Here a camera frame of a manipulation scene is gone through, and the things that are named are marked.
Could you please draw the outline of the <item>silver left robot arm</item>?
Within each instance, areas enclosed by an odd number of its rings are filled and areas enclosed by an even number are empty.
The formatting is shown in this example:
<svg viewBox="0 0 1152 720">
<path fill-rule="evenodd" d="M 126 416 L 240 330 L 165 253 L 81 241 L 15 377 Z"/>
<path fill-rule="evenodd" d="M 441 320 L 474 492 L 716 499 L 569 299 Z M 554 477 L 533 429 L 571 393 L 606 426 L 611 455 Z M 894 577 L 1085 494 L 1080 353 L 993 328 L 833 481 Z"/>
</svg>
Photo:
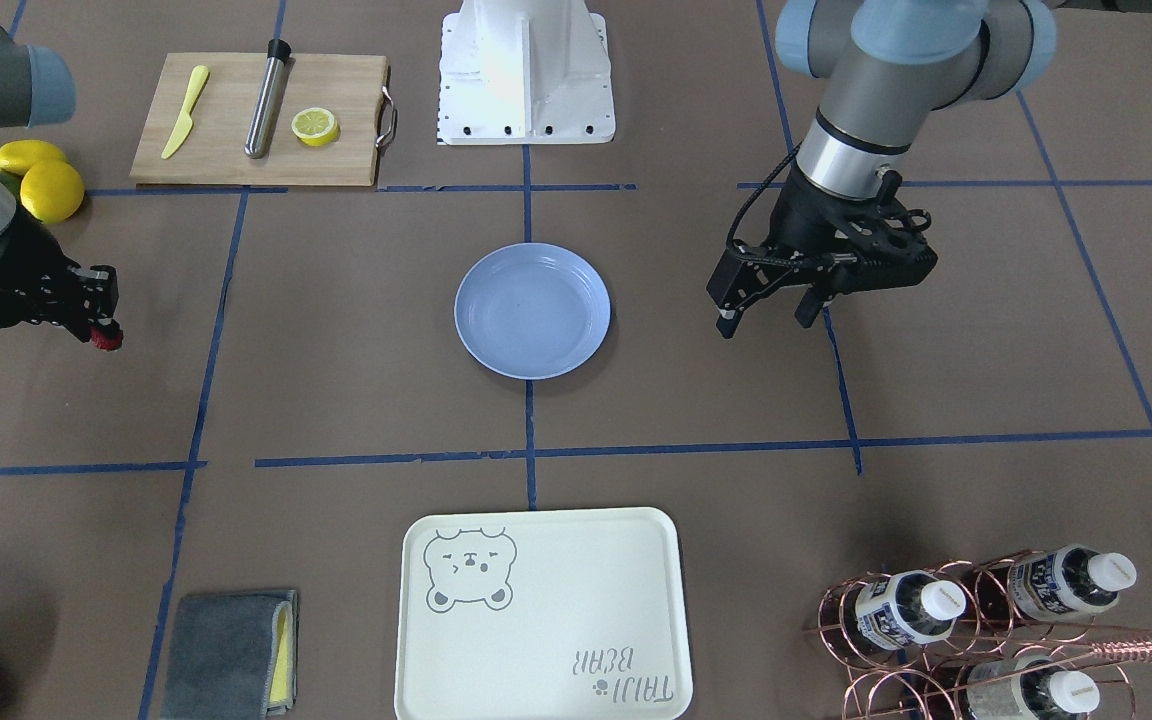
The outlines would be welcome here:
<svg viewBox="0 0 1152 720">
<path fill-rule="evenodd" d="M 805 286 L 809 327 L 846 293 L 919 285 L 937 263 L 929 211 L 897 199 L 900 164 L 932 111 L 1026 88 L 1051 63 L 1043 1 L 790 1 L 776 22 L 786 67 L 827 83 L 788 162 L 765 247 Z"/>
</svg>

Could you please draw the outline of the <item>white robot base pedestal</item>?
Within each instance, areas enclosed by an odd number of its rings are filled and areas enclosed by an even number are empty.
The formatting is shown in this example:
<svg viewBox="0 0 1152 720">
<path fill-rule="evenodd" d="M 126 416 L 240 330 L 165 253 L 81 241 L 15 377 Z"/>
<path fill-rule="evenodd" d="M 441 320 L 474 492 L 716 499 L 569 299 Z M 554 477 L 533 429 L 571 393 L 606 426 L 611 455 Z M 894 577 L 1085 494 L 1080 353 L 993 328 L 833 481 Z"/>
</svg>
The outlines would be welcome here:
<svg viewBox="0 0 1152 720">
<path fill-rule="evenodd" d="M 463 1 L 440 40 L 439 145 L 616 137 L 607 23 L 584 1 Z"/>
</svg>

